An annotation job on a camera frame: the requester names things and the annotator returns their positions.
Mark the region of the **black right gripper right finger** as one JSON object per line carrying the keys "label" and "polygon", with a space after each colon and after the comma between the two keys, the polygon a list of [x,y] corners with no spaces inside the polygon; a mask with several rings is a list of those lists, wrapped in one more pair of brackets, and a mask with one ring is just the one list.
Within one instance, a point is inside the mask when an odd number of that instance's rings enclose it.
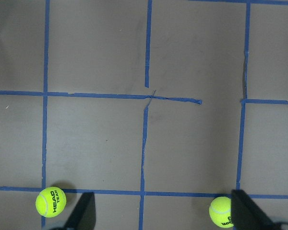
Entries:
{"label": "black right gripper right finger", "polygon": [[237,230],[273,230],[275,225],[244,190],[231,191],[231,220]]}

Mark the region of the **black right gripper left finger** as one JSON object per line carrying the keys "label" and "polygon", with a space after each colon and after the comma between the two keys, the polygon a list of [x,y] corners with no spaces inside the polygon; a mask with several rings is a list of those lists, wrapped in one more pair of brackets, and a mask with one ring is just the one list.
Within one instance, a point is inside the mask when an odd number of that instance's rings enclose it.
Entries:
{"label": "black right gripper left finger", "polygon": [[94,192],[83,193],[65,222],[64,230],[93,230],[96,224]]}

